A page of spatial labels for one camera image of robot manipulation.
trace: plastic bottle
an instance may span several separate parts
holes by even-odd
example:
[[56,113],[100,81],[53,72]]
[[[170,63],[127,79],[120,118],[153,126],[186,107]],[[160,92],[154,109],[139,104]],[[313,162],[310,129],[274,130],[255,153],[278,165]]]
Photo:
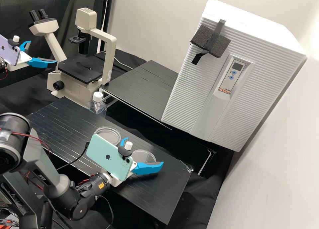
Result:
[[107,104],[105,104],[102,99],[103,93],[98,91],[94,92],[92,100],[87,103],[87,107],[90,111],[105,118]]

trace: mint green iphone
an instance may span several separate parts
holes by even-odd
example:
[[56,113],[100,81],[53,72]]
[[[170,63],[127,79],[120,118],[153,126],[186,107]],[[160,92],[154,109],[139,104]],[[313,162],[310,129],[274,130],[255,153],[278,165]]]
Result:
[[131,156],[123,158],[115,145],[97,134],[92,136],[86,155],[121,181],[125,181],[133,164]]

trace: black fabric backdrop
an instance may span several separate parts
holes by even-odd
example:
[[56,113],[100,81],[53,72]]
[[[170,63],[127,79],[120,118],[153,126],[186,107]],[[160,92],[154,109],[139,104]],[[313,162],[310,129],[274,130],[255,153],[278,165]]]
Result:
[[[57,19],[59,29],[55,32],[67,57],[77,53],[78,45],[70,44],[68,38],[77,35],[74,25],[78,8],[88,7],[97,12],[97,27],[102,25],[103,0],[1,0],[0,2],[0,34],[6,38],[14,35],[20,37],[20,43],[31,40],[28,54],[31,57],[51,58],[51,51],[44,37],[34,36],[28,28],[32,23],[29,11],[44,8],[49,17]],[[90,44],[90,53],[96,53],[97,39]],[[8,77],[0,81],[0,88],[37,75],[44,69],[26,67],[9,72]]]

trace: white wall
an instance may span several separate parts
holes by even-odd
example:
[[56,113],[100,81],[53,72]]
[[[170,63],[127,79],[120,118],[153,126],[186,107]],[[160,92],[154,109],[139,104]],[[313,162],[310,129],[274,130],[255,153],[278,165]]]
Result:
[[208,229],[319,228],[318,68],[308,59],[229,172]]
[[[219,0],[285,25],[310,50],[319,0]],[[114,0],[119,49],[179,71],[207,0]]]

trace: clear petri dish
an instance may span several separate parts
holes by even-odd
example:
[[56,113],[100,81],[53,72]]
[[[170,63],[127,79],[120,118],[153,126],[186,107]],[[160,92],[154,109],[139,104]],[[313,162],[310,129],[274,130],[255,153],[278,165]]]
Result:
[[142,163],[156,162],[155,156],[151,152],[143,150],[143,149],[138,149],[133,151],[132,157],[133,157],[133,160],[137,163],[138,162],[142,162]]
[[121,141],[120,132],[112,127],[100,127],[94,133],[101,136],[103,139],[109,141],[115,146],[118,146]]

